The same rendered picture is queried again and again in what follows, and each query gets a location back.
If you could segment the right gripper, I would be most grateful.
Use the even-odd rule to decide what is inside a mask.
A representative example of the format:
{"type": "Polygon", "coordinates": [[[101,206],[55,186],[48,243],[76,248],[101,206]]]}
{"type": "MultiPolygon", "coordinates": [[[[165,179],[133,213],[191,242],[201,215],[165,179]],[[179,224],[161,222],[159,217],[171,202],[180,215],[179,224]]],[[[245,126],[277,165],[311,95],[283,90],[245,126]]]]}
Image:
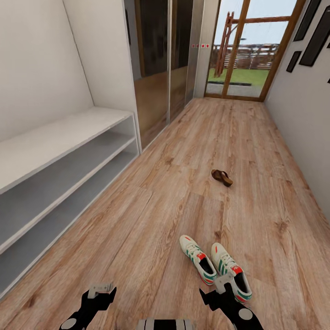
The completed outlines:
{"type": "Polygon", "coordinates": [[[204,300],[205,305],[209,304],[212,311],[220,308],[225,314],[225,305],[227,301],[230,299],[235,299],[235,296],[230,283],[225,284],[224,288],[226,289],[226,292],[222,294],[217,293],[216,290],[204,294],[201,288],[199,289],[199,292],[202,296],[202,299],[204,300]]]}

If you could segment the sandal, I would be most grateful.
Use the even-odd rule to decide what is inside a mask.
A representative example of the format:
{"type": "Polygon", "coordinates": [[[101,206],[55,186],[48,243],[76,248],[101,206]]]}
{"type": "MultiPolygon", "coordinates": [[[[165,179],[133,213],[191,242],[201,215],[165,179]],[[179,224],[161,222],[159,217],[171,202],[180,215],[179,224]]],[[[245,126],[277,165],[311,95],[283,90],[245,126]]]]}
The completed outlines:
{"type": "Polygon", "coordinates": [[[226,187],[231,186],[233,183],[233,181],[228,178],[227,173],[224,171],[212,170],[211,175],[214,179],[221,180],[226,187]]]}

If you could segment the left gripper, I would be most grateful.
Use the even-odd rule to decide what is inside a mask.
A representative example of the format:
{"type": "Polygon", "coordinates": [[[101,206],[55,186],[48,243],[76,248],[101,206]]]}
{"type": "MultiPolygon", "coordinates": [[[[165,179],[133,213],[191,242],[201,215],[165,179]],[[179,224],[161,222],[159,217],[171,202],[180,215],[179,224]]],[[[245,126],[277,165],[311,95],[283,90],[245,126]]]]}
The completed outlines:
{"type": "Polygon", "coordinates": [[[116,294],[116,287],[109,293],[99,293],[94,299],[88,299],[88,292],[82,295],[81,307],[88,307],[92,310],[92,318],[99,310],[107,310],[110,303],[113,303],[116,294]]]}

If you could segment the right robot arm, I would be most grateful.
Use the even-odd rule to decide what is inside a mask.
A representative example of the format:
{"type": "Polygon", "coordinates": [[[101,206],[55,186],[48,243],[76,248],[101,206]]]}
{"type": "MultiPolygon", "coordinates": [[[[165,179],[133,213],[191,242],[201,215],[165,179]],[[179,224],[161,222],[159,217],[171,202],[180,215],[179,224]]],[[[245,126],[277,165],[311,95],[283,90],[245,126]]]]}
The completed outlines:
{"type": "Polygon", "coordinates": [[[214,279],[213,283],[217,287],[214,291],[204,294],[200,288],[199,292],[205,305],[209,304],[212,311],[220,308],[231,320],[235,330],[264,330],[253,312],[234,300],[235,296],[229,283],[231,280],[233,274],[226,273],[214,279]]]}

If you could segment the gym shoe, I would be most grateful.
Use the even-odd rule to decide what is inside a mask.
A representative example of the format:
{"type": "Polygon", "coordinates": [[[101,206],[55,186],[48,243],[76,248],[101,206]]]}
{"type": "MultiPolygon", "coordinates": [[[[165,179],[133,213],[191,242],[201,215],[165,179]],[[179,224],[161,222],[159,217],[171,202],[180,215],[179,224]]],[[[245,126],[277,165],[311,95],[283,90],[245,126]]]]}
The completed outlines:
{"type": "Polygon", "coordinates": [[[189,236],[180,236],[180,246],[186,256],[197,267],[201,279],[207,286],[212,286],[214,279],[219,276],[210,259],[199,248],[197,243],[189,236]]]}
{"type": "Polygon", "coordinates": [[[231,280],[229,283],[235,296],[234,300],[240,302],[242,305],[245,305],[248,301],[250,301],[252,297],[252,291],[244,271],[229,255],[222,244],[218,242],[214,242],[212,244],[211,259],[212,264],[219,276],[222,276],[226,273],[233,274],[233,280],[231,280]]]}

